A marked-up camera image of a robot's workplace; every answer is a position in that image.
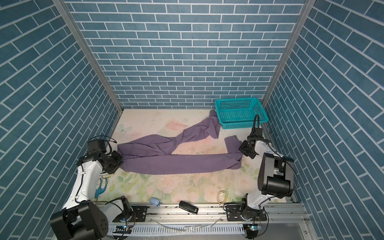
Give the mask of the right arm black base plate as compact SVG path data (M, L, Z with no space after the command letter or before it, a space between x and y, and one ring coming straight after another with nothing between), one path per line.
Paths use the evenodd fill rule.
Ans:
M226 213L228 222L263 222L268 220L265 211L255 210L248 206L242 207L238 204L225 204L223 205L223 210Z

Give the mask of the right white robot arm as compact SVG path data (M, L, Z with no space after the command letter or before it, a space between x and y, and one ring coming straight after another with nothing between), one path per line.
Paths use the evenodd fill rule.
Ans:
M246 221L265 221L265 206L273 199L290 197L295 189L294 160L283 156L264 140L243 141L239 150L251 159L262 157L258 188L242 199L240 215Z

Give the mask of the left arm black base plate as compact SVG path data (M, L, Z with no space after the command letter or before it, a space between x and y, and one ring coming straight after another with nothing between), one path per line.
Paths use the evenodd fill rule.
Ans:
M147 218L147 206L131 206L131 211L128 213L127 222L130 224L143 223Z

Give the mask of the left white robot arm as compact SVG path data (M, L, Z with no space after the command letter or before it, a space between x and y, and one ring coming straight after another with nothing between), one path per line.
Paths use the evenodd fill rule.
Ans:
M122 164L122 156L112 151L81 157L78 174L70 196L63 208L50 219L50 226L59 240L101 240L113 221L123 221L124 229L132 219L133 209L127 198L118 197L97 206L95 194L101 173L113 174Z

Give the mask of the purple trousers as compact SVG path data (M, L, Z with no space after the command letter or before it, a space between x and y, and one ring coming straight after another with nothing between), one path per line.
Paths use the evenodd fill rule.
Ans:
M243 154L241 141L236 136L225 138L227 153L214 155L175 155L173 152L184 143L197 142L207 137L218 139L221 124L217 113L185 129L176 137L149 135L118 145L122 155L121 168L125 172L144 175L175 175L212 173L241 167Z

